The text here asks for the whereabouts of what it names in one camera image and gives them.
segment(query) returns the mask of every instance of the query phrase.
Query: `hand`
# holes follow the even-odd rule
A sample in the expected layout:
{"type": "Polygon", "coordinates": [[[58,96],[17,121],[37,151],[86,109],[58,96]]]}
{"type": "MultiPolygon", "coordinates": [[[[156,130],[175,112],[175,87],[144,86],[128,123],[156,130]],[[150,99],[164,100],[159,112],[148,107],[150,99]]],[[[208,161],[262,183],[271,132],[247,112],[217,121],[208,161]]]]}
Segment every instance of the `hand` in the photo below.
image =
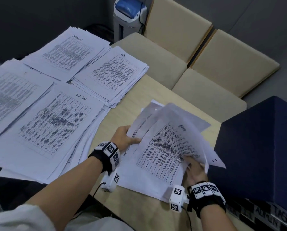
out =
{"type": "Polygon", "coordinates": [[[200,181],[208,181],[207,175],[204,172],[204,168],[200,163],[195,161],[191,156],[184,156],[184,160],[186,160],[190,165],[187,167],[187,186],[193,186],[200,181]]]}
{"type": "Polygon", "coordinates": [[[139,138],[130,138],[126,136],[126,133],[129,128],[130,126],[120,126],[110,140],[118,147],[120,152],[125,151],[128,148],[128,146],[132,144],[141,142],[141,139],[139,138]]]}

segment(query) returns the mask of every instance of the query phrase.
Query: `person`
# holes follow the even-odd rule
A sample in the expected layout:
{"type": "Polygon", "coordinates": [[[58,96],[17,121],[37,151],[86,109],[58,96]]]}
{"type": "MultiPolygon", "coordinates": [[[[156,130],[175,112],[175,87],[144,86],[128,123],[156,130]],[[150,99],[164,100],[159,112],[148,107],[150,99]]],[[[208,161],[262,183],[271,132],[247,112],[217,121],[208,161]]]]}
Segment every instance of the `person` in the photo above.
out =
{"type": "MultiPolygon", "coordinates": [[[[120,152],[125,151],[129,145],[141,141],[126,135],[129,127],[119,127],[111,139],[111,142],[118,147],[120,152]]],[[[203,167],[198,162],[191,157],[185,159],[190,163],[187,168],[187,183],[189,185],[208,181],[203,167]]],[[[102,161],[94,156],[88,157],[84,162],[35,194],[25,204],[13,211],[1,212],[0,231],[132,230],[122,221],[111,217],[97,219],[88,213],[83,213],[70,221],[87,198],[102,170],[102,161]]],[[[203,207],[200,216],[203,231],[236,231],[226,216],[226,212],[219,205],[213,204],[203,207]]]]}

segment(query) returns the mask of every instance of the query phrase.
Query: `beige chair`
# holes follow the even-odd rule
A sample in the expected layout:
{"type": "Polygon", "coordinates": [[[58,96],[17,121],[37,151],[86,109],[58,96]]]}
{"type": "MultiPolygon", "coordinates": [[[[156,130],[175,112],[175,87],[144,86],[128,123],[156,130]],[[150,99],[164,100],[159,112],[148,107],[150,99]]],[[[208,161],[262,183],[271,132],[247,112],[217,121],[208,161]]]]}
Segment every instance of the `beige chair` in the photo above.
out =
{"type": "Polygon", "coordinates": [[[228,33],[217,30],[190,68],[243,97],[279,69],[279,64],[228,33]]]}
{"type": "Polygon", "coordinates": [[[219,122],[243,112],[245,101],[192,69],[187,69],[173,92],[219,122]]]}
{"type": "Polygon", "coordinates": [[[172,0],[153,0],[146,37],[133,33],[112,47],[145,62],[147,74],[171,90],[211,28],[211,22],[172,0]]]}

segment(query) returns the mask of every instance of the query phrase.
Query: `light wood tabletop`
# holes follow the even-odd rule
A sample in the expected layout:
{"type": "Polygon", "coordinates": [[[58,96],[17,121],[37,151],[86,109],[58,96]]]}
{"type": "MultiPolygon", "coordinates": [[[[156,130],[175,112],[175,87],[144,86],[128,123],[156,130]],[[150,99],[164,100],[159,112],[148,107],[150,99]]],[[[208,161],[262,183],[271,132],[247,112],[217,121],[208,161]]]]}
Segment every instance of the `light wood tabletop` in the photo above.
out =
{"type": "MultiPolygon", "coordinates": [[[[182,109],[206,120],[211,126],[203,131],[202,135],[212,147],[215,146],[220,123],[148,75],[144,75],[125,95],[117,107],[111,109],[102,121],[91,144],[91,150],[100,142],[109,141],[119,126],[131,125],[139,115],[141,108],[145,108],[152,99],[163,104],[174,103],[182,109]]],[[[103,175],[99,177],[90,193],[91,195],[96,190],[102,177],[103,175]]],[[[113,193],[98,190],[95,198],[136,231],[190,230],[185,211],[182,211],[182,213],[172,212],[169,209],[169,204],[135,191],[117,186],[113,193]]],[[[200,219],[197,218],[195,212],[189,213],[189,215],[191,217],[192,230],[202,230],[200,219]]],[[[252,230],[233,216],[229,215],[229,217],[239,230],[252,230]]]]}

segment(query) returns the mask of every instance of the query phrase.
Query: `wristband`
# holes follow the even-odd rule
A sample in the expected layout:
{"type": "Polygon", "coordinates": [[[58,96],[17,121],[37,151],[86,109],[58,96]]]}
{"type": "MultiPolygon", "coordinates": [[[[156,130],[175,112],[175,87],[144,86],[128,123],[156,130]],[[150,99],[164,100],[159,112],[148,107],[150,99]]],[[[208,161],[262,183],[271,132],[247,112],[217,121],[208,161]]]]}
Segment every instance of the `wristband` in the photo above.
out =
{"type": "Polygon", "coordinates": [[[102,142],[100,143],[94,151],[88,156],[94,156],[99,159],[103,164],[103,170],[110,174],[116,169],[120,161],[120,151],[118,147],[112,142],[102,142]]]}
{"type": "Polygon", "coordinates": [[[212,204],[219,205],[226,212],[226,200],[214,183],[203,181],[187,189],[190,195],[189,204],[196,211],[198,218],[200,218],[201,210],[212,204]]]}

